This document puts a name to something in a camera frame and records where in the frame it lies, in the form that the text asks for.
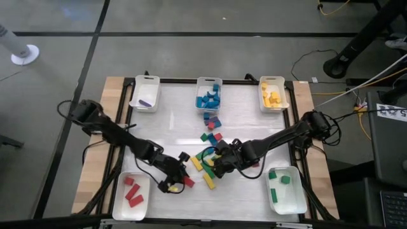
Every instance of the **bin of green blocks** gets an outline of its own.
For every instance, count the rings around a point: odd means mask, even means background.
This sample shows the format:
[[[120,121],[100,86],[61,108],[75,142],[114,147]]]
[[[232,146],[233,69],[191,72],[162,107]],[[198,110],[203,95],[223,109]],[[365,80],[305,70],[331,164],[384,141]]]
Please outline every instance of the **bin of green blocks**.
[[[273,211],[281,215],[303,214],[307,211],[307,201],[297,167],[272,167],[264,177],[268,201]]]

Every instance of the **table leg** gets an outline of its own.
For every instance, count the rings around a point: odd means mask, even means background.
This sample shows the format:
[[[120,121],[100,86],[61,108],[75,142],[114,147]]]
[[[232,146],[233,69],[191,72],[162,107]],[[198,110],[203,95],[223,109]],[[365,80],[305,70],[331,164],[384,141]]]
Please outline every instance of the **table leg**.
[[[324,72],[335,79],[343,78],[352,61],[405,10],[405,6],[405,0],[390,0],[336,57],[324,63]]]

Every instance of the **wooden board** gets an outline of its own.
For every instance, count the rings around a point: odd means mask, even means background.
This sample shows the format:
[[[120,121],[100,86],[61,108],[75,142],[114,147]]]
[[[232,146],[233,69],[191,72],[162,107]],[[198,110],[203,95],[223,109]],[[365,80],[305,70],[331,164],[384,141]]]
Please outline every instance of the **wooden board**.
[[[314,109],[310,85],[306,81],[294,81],[294,94],[297,103],[298,116],[301,118],[307,111]],[[313,139],[315,146],[324,149],[322,142]],[[308,171],[311,177],[312,190],[317,195],[323,206],[332,216],[339,219],[331,178],[325,155],[315,148],[309,148],[307,154]]]
[[[111,117],[112,120],[116,118],[118,104],[120,101],[121,89],[123,87],[123,77],[107,77],[105,87],[102,93],[100,103],[104,108],[105,114]],[[314,108],[312,102],[310,87],[308,83],[294,82],[294,92],[298,113],[300,116],[306,111],[311,111]],[[130,101],[130,90],[125,99],[125,106],[122,112],[121,122],[125,122],[125,115],[127,113],[127,104]],[[294,123],[292,109],[289,109],[290,123]],[[93,135],[90,139],[90,144],[101,140],[101,136]],[[316,146],[323,149],[322,143],[314,141]],[[100,144],[90,148],[87,151],[85,164],[82,168],[81,178],[79,180],[78,189],[76,191],[76,198],[73,203],[72,212],[78,212],[84,208],[86,203],[93,197],[95,192],[99,189],[102,183],[104,167],[107,160],[107,152],[109,151],[108,144]],[[322,204],[328,211],[338,218],[338,211],[336,209],[335,197],[331,180],[329,178],[328,166],[326,164],[325,156],[316,149],[310,148],[307,155],[308,168],[311,177],[312,188],[318,196]],[[111,187],[107,191],[102,212],[107,212],[107,207],[110,201]]]

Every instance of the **green block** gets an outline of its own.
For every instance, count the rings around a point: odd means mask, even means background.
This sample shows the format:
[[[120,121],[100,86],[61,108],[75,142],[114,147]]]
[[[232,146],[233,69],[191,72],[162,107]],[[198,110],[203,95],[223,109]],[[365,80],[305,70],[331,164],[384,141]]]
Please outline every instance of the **green block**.
[[[204,153],[204,152],[202,151],[202,152],[200,152],[199,154],[195,155],[195,157],[198,159],[198,161],[201,160],[201,158],[202,158],[202,153]]]
[[[205,151],[205,152],[200,152],[199,154],[197,154],[195,157],[198,159],[198,161],[200,161],[200,160],[202,160],[202,154],[203,154],[203,157],[205,158],[206,156],[208,156],[208,155],[211,155],[211,154],[213,154],[213,148],[211,148],[211,149],[208,149],[207,151]]]
[[[277,175],[275,174],[275,172],[274,172],[274,171],[270,171],[270,172],[268,173],[268,179],[275,179],[275,178],[277,178]]]
[[[273,200],[273,203],[277,203],[277,194],[275,193],[275,189],[272,188],[272,189],[270,189],[270,190],[272,191],[272,200]]]
[[[206,140],[208,140],[208,135],[206,135],[205,133],[203,133],[202,135],[201,135],[201,140],[204,142],[204,141],[206,141]]]
[[[209,177],[210,177],[211,179],[214,179],[214,178],[215,178],[215,174],[211,171],[210,167],[207,166],[206,164],[204,164],[203,162],[201,163],[201,165],[202,165],[203,169],[205,169],[206,173],[208,173]]]
[[[283,184],[289,184],[290,183],[290,177],[289,176],[282,176],[281,177],[281,183]]]

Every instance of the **computer keyboard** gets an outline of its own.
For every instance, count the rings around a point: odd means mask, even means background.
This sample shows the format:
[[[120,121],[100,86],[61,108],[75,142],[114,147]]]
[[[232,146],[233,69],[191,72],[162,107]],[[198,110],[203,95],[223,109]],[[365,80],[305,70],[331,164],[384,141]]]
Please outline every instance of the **computer keyboard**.
[[[407,193],[381,191],[380,198],[385,226],[407,228]]]

